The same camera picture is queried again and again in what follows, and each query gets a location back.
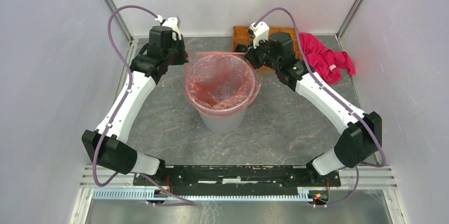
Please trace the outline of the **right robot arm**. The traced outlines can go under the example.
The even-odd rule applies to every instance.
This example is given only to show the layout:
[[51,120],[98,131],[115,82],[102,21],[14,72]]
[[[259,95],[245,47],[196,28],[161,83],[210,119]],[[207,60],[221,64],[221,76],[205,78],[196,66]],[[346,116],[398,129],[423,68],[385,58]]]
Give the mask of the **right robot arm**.
[[327,174],[354,168],[382,147],[382,119],[376,112],[366,113],[333,90],[303,59],[298,59],[291,36],[275,32],[269,37],[254,37],[245,58],[258,69],[266,66],[278,80],[310,101],[340,134],[335,146],[306,165],[306,180],[321,185]]

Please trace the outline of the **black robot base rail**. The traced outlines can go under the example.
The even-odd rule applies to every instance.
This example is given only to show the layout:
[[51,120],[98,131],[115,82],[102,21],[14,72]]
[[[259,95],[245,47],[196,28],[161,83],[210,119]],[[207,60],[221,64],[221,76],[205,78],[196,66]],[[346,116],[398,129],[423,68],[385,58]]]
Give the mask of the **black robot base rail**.
[[293,165],[173,165],[151,177],[179,196],[295,195],[299,187],[339,187],[339,173]]

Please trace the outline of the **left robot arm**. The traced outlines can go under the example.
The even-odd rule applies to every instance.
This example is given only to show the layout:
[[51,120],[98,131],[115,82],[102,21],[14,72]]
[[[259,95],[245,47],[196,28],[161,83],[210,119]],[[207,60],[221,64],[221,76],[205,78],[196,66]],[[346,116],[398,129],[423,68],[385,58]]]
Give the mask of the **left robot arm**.
[[127,145],[134,120],[144,101],[170,65],[187,62],[183,36],[177,26],[154,26],[149,41],[133,58],[131,75],[103,121],[86,130],[82,143],[92,162],[121,174],[144,173],[152,185],[166,180],[165,162]]

